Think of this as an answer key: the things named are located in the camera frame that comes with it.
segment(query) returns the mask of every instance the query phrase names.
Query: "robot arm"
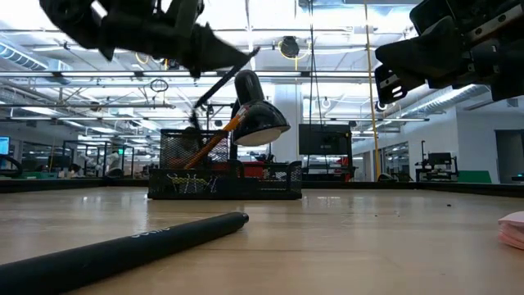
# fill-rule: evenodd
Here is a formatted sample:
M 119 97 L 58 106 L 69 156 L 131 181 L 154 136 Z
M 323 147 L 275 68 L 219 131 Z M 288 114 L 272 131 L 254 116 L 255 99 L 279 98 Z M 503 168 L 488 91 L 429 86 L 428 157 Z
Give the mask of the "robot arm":
M 418 37 L 377 49 L 382 104 L 428 82 L 433 89 L 491 87 L 494 101 L 524 94 L 524 2 L 424 0 L 410 13 Z
M 209 25 L 195 24 L 202 0 L 40 0 L 54 25 L 84 48 L 111 60 L 115 48 L 175 60 L 200 78 L 201 72 L 247 63 L 250 57 L 217 39 Z

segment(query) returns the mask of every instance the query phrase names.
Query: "wire mesh basket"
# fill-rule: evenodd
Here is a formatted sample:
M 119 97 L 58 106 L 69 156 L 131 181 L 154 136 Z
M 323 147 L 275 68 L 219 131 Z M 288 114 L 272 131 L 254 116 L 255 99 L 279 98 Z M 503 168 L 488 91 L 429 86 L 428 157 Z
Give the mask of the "wire mesh basket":
M 297 199 L 301 198 L 301 163 L 213 163 L 209 169 L 151 170 L 152 199 Z
M 160 134 L 161 169 L 182 169 L 214 136 L 222 136 L 223 139 L 197 167 L 209 167 L 211 163 L 226 162 L 229 158 L 227 131 L 163 129 Z

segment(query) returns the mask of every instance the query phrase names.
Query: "black cylindrical handle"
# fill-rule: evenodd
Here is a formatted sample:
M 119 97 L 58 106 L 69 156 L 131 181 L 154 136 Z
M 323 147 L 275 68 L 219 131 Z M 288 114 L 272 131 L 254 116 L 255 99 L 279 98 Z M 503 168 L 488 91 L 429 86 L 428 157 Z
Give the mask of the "black cylindrical handle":
M 0 293 L 67 292 L 234 233 L 248 220 L 233 212 L 0 265 Z

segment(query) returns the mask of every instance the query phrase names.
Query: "pillar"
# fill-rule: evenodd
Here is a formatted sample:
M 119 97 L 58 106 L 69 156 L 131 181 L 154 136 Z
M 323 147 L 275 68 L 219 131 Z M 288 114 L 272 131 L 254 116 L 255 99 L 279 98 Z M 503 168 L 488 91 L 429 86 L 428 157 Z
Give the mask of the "pillar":
M 271 145 L 271 153 L 279 163 L 299 161 L 298 125 L 302 123 L 301 86 L 277 84 L 273 95 L 273 105 L 286 117 L 291 129 L 282 134 Z

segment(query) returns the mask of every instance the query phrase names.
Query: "monitor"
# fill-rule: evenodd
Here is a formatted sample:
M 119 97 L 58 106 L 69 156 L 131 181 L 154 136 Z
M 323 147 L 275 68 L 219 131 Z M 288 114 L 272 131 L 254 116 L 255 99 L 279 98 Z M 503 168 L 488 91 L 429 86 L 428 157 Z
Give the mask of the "monitor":
M 299 153 L 301 155 L 351 156 L 351 129 L 349 125 L 299 125 Z
M 7 136 L 0 136 L 0 155 L 9 155 L 9 143 L 11 139 Z
M 431 152 L 427 155 L 427 162 L 429 165 L 450 165 L 451 164 L 451 153 L 450 152 Z

